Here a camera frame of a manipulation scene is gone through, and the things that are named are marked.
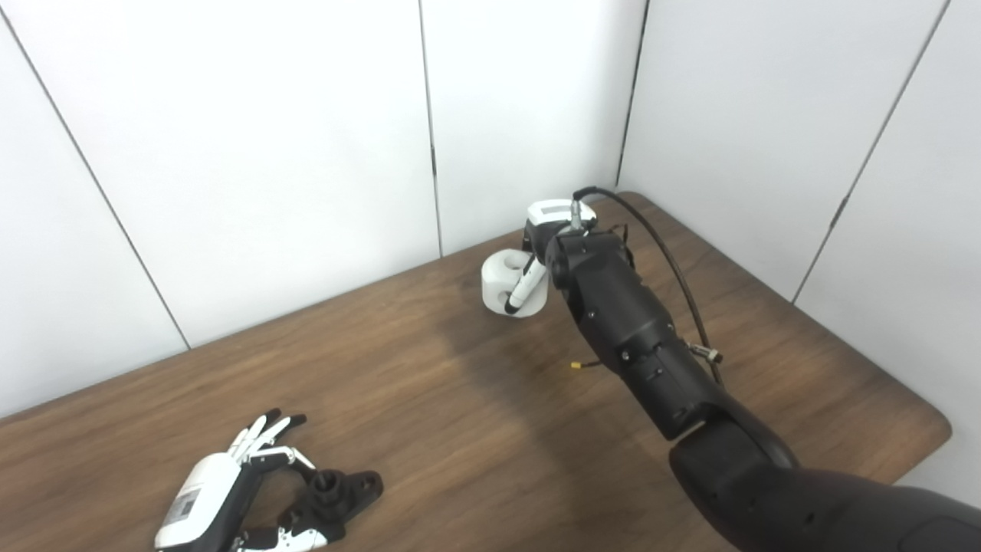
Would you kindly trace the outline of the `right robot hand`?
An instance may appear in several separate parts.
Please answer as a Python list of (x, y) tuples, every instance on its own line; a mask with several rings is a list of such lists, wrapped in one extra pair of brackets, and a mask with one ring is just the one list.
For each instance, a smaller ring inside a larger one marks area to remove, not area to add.
[(585, 233), (598, 224), (598, 216), (591, 207), (567, 199), (550, 199), (534, 202), (527, 209), (521, 249), (530, 254), (522, 268), (521, 276), (504, 304), (505, 314), (514, 315), (523, 310), (533, 290), (546, 278), (546, 250), (557, 235)]

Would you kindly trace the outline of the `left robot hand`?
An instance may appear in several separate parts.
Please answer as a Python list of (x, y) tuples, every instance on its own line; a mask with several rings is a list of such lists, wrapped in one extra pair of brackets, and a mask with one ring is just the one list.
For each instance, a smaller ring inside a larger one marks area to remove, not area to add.
[(263, 413), (236, 435), (224, 452), (197, 462), (154, 539), (157, 551), (312, 551), (330, 539), (322, 530), (301, 530), (281, 521), (276, 527), (243, 530), (242, 524), (267, 474), (292, 468), (310, 482), (315, 465), (298, 448), (279, 446), (288, 430), (307, 417), (282, 416), (280, 409)]

